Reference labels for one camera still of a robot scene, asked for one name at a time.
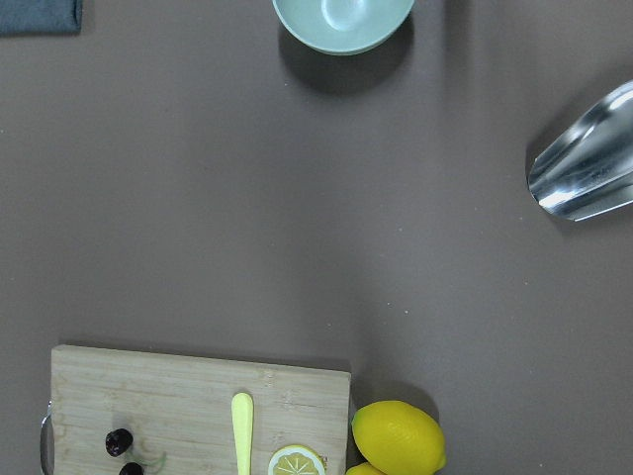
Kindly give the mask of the dark red cherry pair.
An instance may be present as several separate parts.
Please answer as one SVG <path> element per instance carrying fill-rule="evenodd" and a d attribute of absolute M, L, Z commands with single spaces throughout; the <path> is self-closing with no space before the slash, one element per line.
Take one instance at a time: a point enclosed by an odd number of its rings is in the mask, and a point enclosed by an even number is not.
<path fill-rule="evenodd" d="M 166 455 L 155 459 L 142 459 L 134 454 L 134 436 L 126 428 L 116 428 L 105 436 L 105 450 L 113 458 L 126 457 L 120 469 L 121 475 L 158 474 L 164 468 Z"/>

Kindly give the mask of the yellow plastic knife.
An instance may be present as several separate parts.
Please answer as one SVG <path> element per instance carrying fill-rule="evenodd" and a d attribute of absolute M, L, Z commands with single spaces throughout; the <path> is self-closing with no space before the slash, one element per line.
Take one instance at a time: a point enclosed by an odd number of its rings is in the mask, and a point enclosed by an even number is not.
<path fill-rule="evenodd" d="M 231 399 L 231 421 L 238 475 L 251 474 L 254 403 L 244 392 Z"/>

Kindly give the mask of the mint green bowl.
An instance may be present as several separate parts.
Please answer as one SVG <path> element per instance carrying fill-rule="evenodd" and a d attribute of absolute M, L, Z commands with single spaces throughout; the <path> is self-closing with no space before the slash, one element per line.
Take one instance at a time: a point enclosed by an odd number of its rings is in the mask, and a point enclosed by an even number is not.
<path fill-rule="evenodd" d="M 274 0 L 283 27 L 296 40 L 330 55 L 369 51 L 389 39 L 411 12 L 413 0 Z"/>

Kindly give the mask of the yellow lemon outer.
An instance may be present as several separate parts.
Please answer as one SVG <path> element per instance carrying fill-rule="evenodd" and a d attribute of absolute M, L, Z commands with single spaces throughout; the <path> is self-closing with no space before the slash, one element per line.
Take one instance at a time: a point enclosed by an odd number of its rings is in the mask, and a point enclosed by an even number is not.
<path fill-rule="evenodd" d="M 352 435 L 364 458 L 384 474 L 434 474 L 446 465 L 439 423 L 403 401 L 379 401 L 359 409 Z"/>

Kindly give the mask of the lemon slice lower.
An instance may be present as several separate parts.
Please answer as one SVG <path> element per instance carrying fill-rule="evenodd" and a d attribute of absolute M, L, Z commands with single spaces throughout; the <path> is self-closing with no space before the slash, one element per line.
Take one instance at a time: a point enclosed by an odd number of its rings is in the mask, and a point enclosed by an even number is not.
<path fill-rule="evenodd" d="M 323 459 L 311 448 L 291 444 L 276 450 L 268 465 L 268 475 L 325 475 Z"/>

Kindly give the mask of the bamboo cutting board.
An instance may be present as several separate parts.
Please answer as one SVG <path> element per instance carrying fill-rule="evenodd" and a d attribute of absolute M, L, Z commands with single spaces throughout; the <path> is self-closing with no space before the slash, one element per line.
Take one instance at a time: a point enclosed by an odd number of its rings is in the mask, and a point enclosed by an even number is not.
<path fill-rule="evenodd" d="M 272 454 L 300 444 L 346 466 L 350 376 L 346 372 L 76 345 L 51 353 L 51 390 L 41 430 L 45 474 L 116 474 L 105 436 L 126 428 L 134 454 L 166 455 L 158 474 L 236 472 L 231 399 L 254 403 L 251 463 L 268 470 Z"/>

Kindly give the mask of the yellow lemon near lime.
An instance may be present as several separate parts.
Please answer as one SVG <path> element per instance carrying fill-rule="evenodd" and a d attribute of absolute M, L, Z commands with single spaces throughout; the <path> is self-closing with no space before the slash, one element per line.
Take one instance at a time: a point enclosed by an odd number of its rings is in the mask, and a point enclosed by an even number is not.
<path fill-rule="evenodd" d="M 374 467 L 371 463 L 363 462 L 348 468 L 345 475 L 385 475 L 385 473 Z"/>

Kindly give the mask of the metal scoop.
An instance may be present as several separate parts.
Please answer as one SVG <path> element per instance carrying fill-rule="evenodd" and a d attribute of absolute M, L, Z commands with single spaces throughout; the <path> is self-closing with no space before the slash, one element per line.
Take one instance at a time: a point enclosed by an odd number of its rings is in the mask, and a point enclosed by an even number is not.
<path fill-rule="evenodd" d="M 632 203 L 632 83 L 584 112 L 534 160 L 527 185 L 547 213 L 580 222 Z"/>

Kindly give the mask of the grey folded cloth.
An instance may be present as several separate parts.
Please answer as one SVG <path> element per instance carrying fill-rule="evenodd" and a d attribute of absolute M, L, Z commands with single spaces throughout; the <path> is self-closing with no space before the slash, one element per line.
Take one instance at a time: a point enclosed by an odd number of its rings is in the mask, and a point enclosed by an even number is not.
<path fill-rule="evenodd" d="M 1 0 L 1 36 L 77 34 L 81 0 Z"/>

